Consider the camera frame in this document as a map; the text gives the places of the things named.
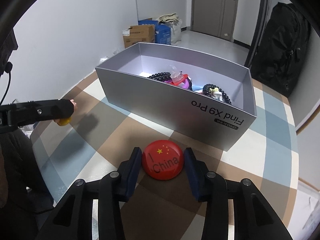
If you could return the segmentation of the red China round badge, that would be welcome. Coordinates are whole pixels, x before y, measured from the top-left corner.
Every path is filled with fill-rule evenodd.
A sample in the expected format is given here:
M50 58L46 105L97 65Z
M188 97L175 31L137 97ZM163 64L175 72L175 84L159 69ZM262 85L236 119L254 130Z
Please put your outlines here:
M178 176L184 167L183 151L172 141L154 141L143 151L142 167L153 179L171 180Z

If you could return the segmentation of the pink pig toy figure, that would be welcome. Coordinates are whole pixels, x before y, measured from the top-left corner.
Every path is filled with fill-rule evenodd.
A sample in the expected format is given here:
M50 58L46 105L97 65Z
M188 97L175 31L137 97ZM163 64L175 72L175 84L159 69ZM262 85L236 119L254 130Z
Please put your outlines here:
M71 122L72 115L78 109L77 103L74 99L63 100L61 102L61 112L57 114L57 119L54 122L59 126L66 126Z

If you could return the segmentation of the grey cardboard phone box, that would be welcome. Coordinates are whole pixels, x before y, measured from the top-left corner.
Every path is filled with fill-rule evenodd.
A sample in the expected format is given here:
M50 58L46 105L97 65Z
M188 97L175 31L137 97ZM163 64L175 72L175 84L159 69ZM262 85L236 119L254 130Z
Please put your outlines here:
M230 98L150 79L176 67L196 86L213 84ZM248 68L207 53L156 43L137 43L96 68L111 104L210 146L229 150L257 117Z

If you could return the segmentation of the brown cardboard box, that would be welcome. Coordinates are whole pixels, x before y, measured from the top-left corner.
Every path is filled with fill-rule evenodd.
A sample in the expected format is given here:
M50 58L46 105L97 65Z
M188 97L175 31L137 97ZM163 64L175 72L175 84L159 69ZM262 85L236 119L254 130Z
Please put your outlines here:
M135 25L123 30L124 48L128 48L139 42L155 43L154 25Z

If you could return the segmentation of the black hanging bag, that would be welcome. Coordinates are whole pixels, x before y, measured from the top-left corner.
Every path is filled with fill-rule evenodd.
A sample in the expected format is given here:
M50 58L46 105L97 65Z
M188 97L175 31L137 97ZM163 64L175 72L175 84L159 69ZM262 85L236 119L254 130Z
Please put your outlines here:
M277 3L251 64L253 79L289 97L306 58L311 25L292 4Z

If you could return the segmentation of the blue cardboard box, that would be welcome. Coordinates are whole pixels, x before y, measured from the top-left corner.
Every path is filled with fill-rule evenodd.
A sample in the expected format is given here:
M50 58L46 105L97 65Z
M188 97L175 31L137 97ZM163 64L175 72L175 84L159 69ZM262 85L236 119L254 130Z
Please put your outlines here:
M170 27L159 23L157 20L145 19L139 20L139 25L154 25L155 43L171 45L171 29Z

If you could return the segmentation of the white sack with cloth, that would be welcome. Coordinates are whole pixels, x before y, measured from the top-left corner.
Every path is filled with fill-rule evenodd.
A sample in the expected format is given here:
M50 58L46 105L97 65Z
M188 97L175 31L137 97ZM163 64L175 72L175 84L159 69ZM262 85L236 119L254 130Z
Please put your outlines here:
M177 45L182 39L182 20L176 13L159 16L157 21L170 28L171 31L171 45Z

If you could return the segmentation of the grey brown door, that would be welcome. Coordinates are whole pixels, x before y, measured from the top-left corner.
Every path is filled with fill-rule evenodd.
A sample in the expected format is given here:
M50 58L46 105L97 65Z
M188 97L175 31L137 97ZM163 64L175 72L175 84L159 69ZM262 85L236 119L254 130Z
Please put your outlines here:
M192 0L192 31L231 41L238 0Z

